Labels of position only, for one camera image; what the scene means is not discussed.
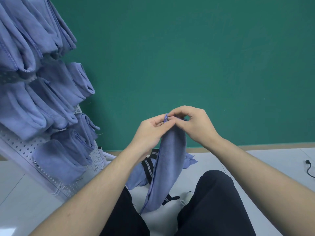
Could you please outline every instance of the teal wall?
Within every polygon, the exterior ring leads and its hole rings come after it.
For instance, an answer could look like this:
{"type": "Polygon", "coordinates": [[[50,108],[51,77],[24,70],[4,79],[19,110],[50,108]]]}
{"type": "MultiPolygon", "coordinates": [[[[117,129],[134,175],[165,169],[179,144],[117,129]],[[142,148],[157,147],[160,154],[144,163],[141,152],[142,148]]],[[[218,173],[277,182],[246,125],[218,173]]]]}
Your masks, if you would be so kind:
{"type": "Polygon", "coordinates": [[[105,150],[180,105],[237,145],[315,141],[314,0],[52,1],[78,40],[66,59],[96,90],[81,106],[105,150]]]}

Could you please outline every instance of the perforated metal display rack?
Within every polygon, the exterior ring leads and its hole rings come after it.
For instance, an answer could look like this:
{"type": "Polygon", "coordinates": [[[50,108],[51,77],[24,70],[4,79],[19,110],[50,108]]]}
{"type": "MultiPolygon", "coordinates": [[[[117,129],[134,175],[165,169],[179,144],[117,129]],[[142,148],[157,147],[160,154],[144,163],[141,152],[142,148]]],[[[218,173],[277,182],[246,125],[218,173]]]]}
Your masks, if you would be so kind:
{"type": "MultiPolygon", "coordinates": [[[[81,113],[79,106],[75,113],[81,113]]],[[[17,135],[0,124],[0,154],[5,158],[14,161],[26,171],[28,175],[39,182],[49,193],[55,195],[61,201],[66,201],[76,194],[83,186],[92,180],[104,167],[104,161],[101,154],[95,149],[90,157],[92,165],[86,166],[86,172],[71,185],[65,185],[56,178],[51,177],[34,161],[32,158],[36,147],[49,141],[48,135],[42,135],[31,141],[24,142],[17,135]]]]}

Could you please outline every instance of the leg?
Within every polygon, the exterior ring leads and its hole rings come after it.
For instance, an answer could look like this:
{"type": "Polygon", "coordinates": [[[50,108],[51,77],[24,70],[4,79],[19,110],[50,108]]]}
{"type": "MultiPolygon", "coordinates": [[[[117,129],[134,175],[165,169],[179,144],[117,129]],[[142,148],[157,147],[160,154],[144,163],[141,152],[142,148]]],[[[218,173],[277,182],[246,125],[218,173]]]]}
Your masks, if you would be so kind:
{"type": "Polygon", "coordinates": [[[177,221],[176,236],[256,235],[233,180],[219,170],[207,171],[199,179],[177,221]]]}
{"type": "Polygon", "coordinates": [[[150,231],[136,212],[132,202],[131,195],[124,187],[111,215],[100,236],[149,236],[150,231]]]}

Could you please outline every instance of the power cord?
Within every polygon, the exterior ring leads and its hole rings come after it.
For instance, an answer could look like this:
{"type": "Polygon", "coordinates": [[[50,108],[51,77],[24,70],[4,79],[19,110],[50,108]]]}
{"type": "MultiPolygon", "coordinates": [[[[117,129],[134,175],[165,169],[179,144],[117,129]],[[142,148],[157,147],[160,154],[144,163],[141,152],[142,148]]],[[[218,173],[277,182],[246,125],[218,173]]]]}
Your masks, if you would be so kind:
{"type": "Polygon", "coordinates": [[[309,160],[306,160],[306,161],[305,161],[305,163],[306,163],[306,164],[308,164],[308,165],[310,165],[310,166],[309,166],[309,168],[307,169],[306,173],[307,173],[310,177],[315,178],[315,176],[312,176],[312,175],[308,172],[308,171],[309,171],[309,169],[312,167],[311,162],[310,162],[309,160]]]}

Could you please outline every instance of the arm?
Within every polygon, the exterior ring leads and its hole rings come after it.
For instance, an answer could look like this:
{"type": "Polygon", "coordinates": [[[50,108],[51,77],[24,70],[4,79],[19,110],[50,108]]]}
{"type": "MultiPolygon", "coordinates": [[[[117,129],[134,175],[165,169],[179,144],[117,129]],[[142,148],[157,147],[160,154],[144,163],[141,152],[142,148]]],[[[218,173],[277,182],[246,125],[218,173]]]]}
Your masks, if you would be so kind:
{"type": "Polygon", "coordinates": [[[169,113],[176,125],[212,152],[283,235],[315,235],[315,193],[221,138],[202,109],[182,106],[169,113]],[[189,121],[174,115],[190,116],[189,121]]]}
{"type": "Polygon", "coordinates": [[[53,212],[30,236],[97,236],[105,226],[133,167],[145,159],[175,121],[164,115],[147,119],[132,142],[76,195],[53,212]]]}

